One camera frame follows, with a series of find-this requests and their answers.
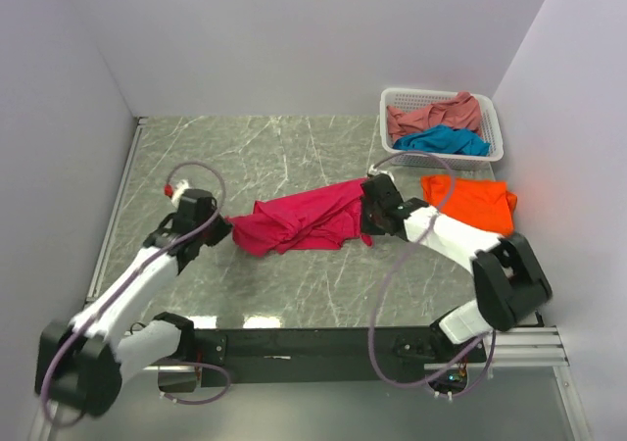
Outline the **magenta pink t-shirt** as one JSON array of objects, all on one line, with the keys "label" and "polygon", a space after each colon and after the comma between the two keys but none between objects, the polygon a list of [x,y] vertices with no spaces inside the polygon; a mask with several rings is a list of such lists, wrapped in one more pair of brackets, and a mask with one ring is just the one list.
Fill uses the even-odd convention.
[{"label": "magenta pink t-shirt", "polygon": [[362,231],[362,184],[357,178],[257,201],[250,214],[227,219],[233,241],[258,258],[291,250],[335,251],[354,239],[370,247],[372,238]]}]

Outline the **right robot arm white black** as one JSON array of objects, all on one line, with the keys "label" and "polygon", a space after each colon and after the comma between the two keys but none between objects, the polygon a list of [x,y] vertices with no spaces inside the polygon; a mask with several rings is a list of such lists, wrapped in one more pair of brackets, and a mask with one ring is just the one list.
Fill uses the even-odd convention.
[{"label": "right robot arm white black", "polygon": [[524,235],[481,230],[418,198],[404,199],[385,173],[370,176],[362,192],[362,230],[405,243],[393,271],[400,270],[417,248],[426,247],[455,262],[473,279],[470,301],[425,327],[424,336],[397,340],[394,353],[450,362],[468,352],[473,339],[494,330],[511,330],[552,299],[553,290]]}]

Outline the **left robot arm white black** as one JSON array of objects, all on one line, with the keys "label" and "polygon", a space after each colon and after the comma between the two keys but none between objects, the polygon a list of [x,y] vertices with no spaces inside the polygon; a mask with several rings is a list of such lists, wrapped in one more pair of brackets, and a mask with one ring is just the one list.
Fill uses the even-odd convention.
[{"label": "left robot arm white black", "polygon": [[184,188],[169,197],[175,211],[146,237],[115,283],[69,322],[51,322],[42,331],[34,391],[43,405],[57,402],[81,415],[100,417],[123,385],[151,364],[199,364],[189,318],[161,313],[137,333],[127,334],[140,311],[202,247],[218,244],[230,232],[212,193]]}]

